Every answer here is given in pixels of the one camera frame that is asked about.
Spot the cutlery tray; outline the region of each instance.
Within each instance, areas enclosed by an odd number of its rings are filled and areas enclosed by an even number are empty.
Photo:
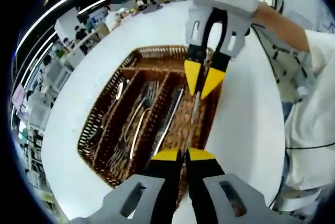
[[[210,60],[212,50],[207,50],[207,60]],[[136,49],[125,59],[110,81],[101,92],[83,127],[78,153],[86,164],[111,187],[118,186],[134,173],[141,173],[146,166],[153,150],[155,137],[159,131],[160,121],[165,116],[166,107],[172,102],[175,88],[183,87],[184,92],[177,110],[173,116],[168,131],[159,150],[169,148],[184,148],[189,131],[192,131],[192,147],[203,149],[213,123],[221,85],[200,101],[196,121],[190,129],[194,97],[190,95],[184,73],[184,59],[187,56],[186,46],[154,46]],[[91,138],[91,135],[101,125],[102,117],[114,101],[120,82],[129,80],[118,101],[116,101],[101,136]],[[143,117],[142,126],[138,132],[133,157],[130,159],[130,149],[136,134],[143,108],[139,110],[129,127],[126,137],[125,155],[112,167],[108,160],[117,151],[120,141],[133,112],[142,98],[143,87],[148,81],[159,81],[159,87],[150,109]],[[180,184],[181,200],[185,192],[185,181]]]

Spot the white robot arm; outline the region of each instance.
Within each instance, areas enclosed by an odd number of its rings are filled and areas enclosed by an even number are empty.
[[[186,23],[186,43],[189,44],[185,73],[190,93],[201,92],[204,99],[226,76],[231,58],[235,58],[244,45],[244,36],[252,24],[252,15],[258,8],[258,0],[192,0],[189,20]],[[202,81],[203,65],[210,29],[214,23],[222,23],[222,34],[205,81]],[[193,31],[197,28],[197,37]],[[233,32],[235,44],[228,45]]]

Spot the black cable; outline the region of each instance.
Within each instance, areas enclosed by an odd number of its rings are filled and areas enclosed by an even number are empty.
[[[269,205],[269,208],[272,206],[272,204],[273,204],[273,203],[275,202],[275,200],[277,199],[279,193],[281,192],[282,187],[283,187],[283,184],[284,184],[284,180],[285,180],[285,178],[282,176],[282,180],[281,180],[281,184],[280,184],[280,186],[279,186],[278,192],[277,192],[276,196],[274,196],[274,199],[273,199],[273,201],[271,202],[271,204]]]
[[[318,147],[296,147],[296,148],[286,147],[286,149],[288,149],[288,150],[318,149],[318,148],[323,148],[323,147],[330,147],[332,145],[335,145],[335,142],[334,143],[330,143],[330,144],[320,145]]]

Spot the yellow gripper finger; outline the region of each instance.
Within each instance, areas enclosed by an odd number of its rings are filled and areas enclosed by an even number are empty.
[[[200,99],[207,97],[207,95],[211,93],[212,90],[225,79],[225,77],[225,72],[210,67]]]
[[[200,63],[197,63],[191,60],[185,60],[184,62],[184,69],[185,69],[186,79],[188,83],[188,88],[192,96],[195,93],[195,88],[196,88],[200,68],[201,68]]]

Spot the white table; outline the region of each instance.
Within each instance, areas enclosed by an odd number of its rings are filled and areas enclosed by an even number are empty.
[[[54,196],[69,219],[101,207],[111,188],[77,153],[82,127],[99,93],[124,58],[137,47],[185,44],[187,3],[130,18],[104,38],[78,65],[52,109],[43,139],[42,162]],[[215,48],[220,25],[209,37]],[[206,150],[227,173],[234,172],[263,193],[269,205],[278,191],[284,162],[284,123],[279,91],[253,31],[229,64]],[[189,199],[174,223],[195,223]]]

